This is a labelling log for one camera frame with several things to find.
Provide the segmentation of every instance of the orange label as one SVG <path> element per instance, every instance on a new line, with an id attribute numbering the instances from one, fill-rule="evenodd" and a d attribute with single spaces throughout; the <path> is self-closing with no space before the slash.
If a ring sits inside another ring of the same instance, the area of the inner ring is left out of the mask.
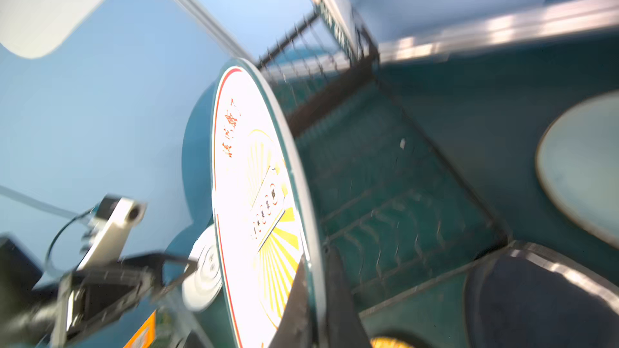
<path id="1" fill-rule="evenodd" d="M 135 332 L 124 348 L 148 348 L 155 341 L 155 313 Z"/>

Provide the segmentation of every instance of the wire rack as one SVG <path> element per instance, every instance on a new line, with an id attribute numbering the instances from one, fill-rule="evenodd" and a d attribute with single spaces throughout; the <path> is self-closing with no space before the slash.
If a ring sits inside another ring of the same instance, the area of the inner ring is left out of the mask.
<path id="1" fill-rule="evenodd" d="M 297 42 L 289 43 L 295 53 L 263 66 L 289 117 L 354 69 L 347 60 L 341 64 L 341 53 L 303 55 L 317 50 L 299 28 Z M 292 68 L 297 73 L 286 75 Z M 328 104 L 329 113 L 296 135 L 321 240 L 340 251 L 358 311 L 507 242 L 398 100 L 400 89 L 374 71 L 371 81 Z"/>

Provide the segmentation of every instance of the yellow object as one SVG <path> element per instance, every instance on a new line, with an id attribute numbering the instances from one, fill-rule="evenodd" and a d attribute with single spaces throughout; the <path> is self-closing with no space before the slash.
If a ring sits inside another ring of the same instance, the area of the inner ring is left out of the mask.
<path id="1" fill-rule="evenodd" d="M 374 337 L 369 342 L 373 348 L 414 348 L 412 345 L 392 337 Z"/>
<path id="2" fill-rule="evenodd" d="M 142 324 L 124 348 L 148 348 L 155 341 L 155 313 Z"/>

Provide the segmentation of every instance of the yellow sunburst pattern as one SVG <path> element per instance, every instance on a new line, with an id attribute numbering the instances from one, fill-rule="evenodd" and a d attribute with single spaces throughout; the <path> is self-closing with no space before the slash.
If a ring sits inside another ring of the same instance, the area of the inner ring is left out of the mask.
<path id="1" fill-rule="evenodd" d="M 256 250 L 252 265 L 262 308 L 278 327 L 303 254 L 301 227 L 281 153 L 263 131 L 254 130 L 248 141 L 248 222 Z"/>

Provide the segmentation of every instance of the round sign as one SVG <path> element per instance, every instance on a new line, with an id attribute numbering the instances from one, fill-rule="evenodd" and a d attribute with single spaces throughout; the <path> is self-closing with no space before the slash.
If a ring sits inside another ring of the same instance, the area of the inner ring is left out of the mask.
<path id="1" fill-rule="evenodd" d="M 197 260 L 197 270 L 182 282 L 182 300 L 187 309 L 200 312 L 213 302 L 221 289 L 221 270 L 215 226 L 207 227 L 191 249 L 190 259 Z"/>
<path id="2" fill-rule="evenodd" d="M 619 247 L 619 91 L 580 102 L 557 118 L 540 140 L 535 167 L 559 210 Z"/>
<path id="3" fill-rule="evenodd" d="M 236 342 L 268 347 L 304 254 L 318 314 L 326 302 L 297 149 L 269 85 L 247 61 L 234 60 L 221 75 L 211 139 L 213 215 Z"/>

